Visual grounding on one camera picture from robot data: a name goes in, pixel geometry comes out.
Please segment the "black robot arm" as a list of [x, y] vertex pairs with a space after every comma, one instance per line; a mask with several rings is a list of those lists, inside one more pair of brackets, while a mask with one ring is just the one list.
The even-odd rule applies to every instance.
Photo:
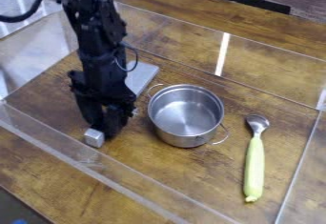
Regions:
[[[18, 15], [0, 15], [0, 21], [15, 23], [38, 11], [43, 0]], [[137, 95], [126, 86], [131, 69], [126, 66], [126, 22], [114, 0], [54, 0], [63, 6], [78, 38], [78, 55], [83, 69], [70, 71], [70, 89], [82, 115], [93, 129], [113, 138], [133, 116]]]

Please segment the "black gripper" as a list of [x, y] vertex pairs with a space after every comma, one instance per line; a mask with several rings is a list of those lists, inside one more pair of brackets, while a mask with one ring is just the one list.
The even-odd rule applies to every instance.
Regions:
[[[126, 52], [90, 55], [78, 52], [83, 71], [70, 71], [71, 91], [91, 128], [114, 138], [133, 116], [137, 95], [126, 85]], [[102, 105], [107, 106], [103, 119]]]

